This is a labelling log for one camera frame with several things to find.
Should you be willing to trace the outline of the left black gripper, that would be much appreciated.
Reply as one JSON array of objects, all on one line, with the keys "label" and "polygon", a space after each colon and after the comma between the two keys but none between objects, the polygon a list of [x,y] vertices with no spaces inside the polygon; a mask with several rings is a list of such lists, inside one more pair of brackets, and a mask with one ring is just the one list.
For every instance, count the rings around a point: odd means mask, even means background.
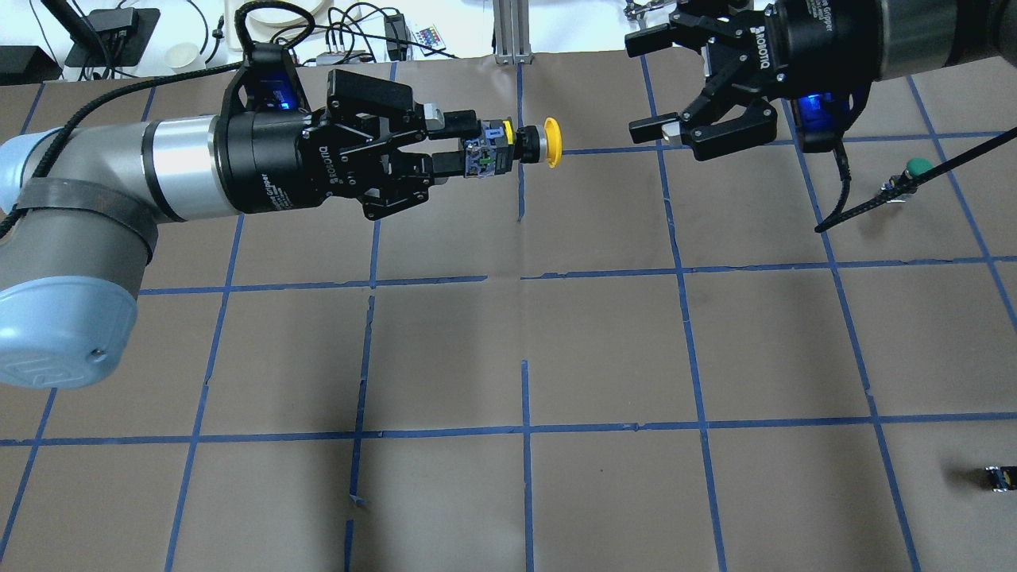
[{"label": "left black gripper", "polygon": [[315,209],[358,199],[371,221],[429,198],[432,186],[464,176],[466,153],[410,153],[422,140],[473,140],[497,119],[444,112],[414,100],[410,85],[333,69],[326,107],[313,112],[241,112],[219,117],[215,152],[226,199],[244,214]]}]

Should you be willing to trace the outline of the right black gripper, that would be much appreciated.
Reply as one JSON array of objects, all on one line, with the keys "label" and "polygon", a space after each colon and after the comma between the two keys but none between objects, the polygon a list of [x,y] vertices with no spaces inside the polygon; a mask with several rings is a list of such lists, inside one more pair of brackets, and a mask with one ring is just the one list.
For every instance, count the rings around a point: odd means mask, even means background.
[{"label": "right black gripper", "polygon": [[677,1],[664,23],[625,36],[629,57],[678,44],[706,65],[700,95],[680,112],[629,123],[635,144],[687,146],[696,160],[776,138],[774,99],[851,93],[879,75],[876,1]]}]

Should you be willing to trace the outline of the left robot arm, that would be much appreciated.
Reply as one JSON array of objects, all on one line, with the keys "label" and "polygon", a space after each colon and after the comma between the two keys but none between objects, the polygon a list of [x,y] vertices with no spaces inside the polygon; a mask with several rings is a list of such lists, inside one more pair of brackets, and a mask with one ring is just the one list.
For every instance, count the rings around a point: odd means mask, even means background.
[{"label": "left robot arm", "polygon": [[159,225],[355,199],[384,218],[454,177],[511,170],[504,120],[442,112],[408,85],[341,69],[326,107],[296,73],[247,63],[221,112],[60,128],[2,146],[4,384],[81,388],[121,361]]}]

